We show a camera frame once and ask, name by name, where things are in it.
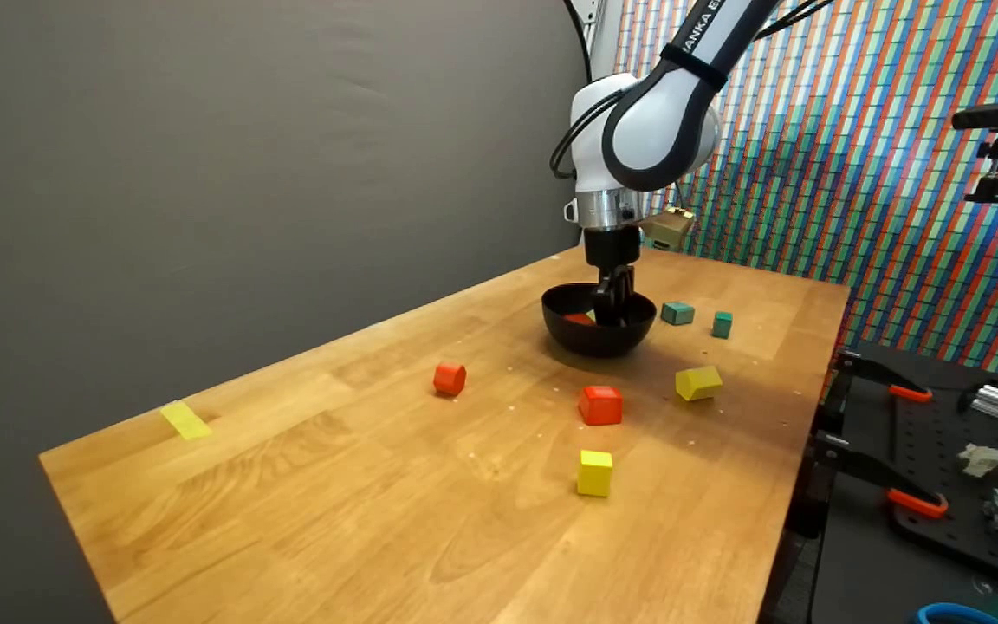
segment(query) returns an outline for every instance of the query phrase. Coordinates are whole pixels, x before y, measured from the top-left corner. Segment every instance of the wooden tabletop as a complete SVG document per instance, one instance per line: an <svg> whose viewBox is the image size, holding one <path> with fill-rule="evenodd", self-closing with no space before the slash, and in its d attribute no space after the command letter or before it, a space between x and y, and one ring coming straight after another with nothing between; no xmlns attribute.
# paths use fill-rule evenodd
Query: wooden tabletop
<svg viewBox="0 0 998 624"><path fill-rule="evenodd" d="M41 454L119 621L757 621L846 289L647 248L637 292L698 305L624 359L562 355L549 257ZM736 311L732 341L710 317ZM468 365L457 400L432 365ZM724 387L685 404L679 367ZM579 387L627 400L581 426ZM609 499L571 491L614 449Z"/></svg>

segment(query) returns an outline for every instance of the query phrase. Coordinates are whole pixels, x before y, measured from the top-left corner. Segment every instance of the green cube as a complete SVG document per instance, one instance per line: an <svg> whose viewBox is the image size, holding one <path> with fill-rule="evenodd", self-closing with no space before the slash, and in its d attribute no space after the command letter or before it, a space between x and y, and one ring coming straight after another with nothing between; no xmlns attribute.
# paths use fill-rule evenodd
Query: green cube
<svg viewBox="0 0 998 624"><path fill-rule="evenodd" d="M713 311L713 328L710 328L710 337L727 341L732 328L736 328L736 317L732 317L732 311Z"/></svg>
<svg viewBox="0 0 998 624"><path fill-rule="evenodd" d="M685 305L685 302L667 302L667 305L662 305L662 320L667 320L670 325L689 325L689 322L698 320L698 307Z"/></svg>

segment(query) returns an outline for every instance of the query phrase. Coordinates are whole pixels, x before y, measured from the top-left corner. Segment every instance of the yellow block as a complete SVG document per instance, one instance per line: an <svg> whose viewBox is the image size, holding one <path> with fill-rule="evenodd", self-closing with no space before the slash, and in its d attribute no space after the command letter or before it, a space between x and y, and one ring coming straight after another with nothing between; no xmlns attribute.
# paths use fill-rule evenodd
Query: yellow block
<svg viewBox="0 0 998 624"><path fill-rule="evenodd" d="M675 376L675 394L683 401L713 400L722 387L722 376L713 367L685 367Z"/></svg>
<svg viewBox="0 0 998 624"><path fill-rule="evenodd" d="M579 449L576 491L608 499L609 497L609 476L614 476L614 454Z"/></svg>
<svg viewBox="0 0 998 624"><path fill-rule="evenodd" d="M200 424L200 415L189 401L171 401L161 411L184 440L211 436L211 426Z"/></svg>

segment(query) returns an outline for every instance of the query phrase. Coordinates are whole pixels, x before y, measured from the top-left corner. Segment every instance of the red cube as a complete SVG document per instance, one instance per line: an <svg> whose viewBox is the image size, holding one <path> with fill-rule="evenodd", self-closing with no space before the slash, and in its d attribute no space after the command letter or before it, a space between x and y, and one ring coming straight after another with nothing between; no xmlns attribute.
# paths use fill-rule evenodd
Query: red cube
<svg viewBox="0 0 998 624"><path fill-rule="evenodd" d="M463 394L464 378L468 378L464 365L443 359L443 365L438 365L438 370L432 370L432 392L438 392L438 394Z"/></svg>
<svg viewBox="0 0 998 624"><path fill-rule="evenodd" d="M571 311L571 317L565 317L565 322L571 322L571 325L597 325L597 320L586 317L586 311Z"/></svg>
<svg viewBox="0 0 998 624"><path fill-rule="evenodd" d="M579 415L588 426L624 424L624 392L609 385L586 385L579 392Z"/></svg>

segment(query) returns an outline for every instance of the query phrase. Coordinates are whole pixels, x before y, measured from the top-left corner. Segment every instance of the gray wall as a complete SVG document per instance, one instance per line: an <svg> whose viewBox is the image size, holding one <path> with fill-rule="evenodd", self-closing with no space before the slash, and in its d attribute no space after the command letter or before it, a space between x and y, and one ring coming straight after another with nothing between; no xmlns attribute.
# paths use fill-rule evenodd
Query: gray wall
<svg viewBox="0 0 998 624"><path fill-rule="evenodd" d="M0 0L0 621L102 604L39 449L543 257L542 0Z"/></svg>

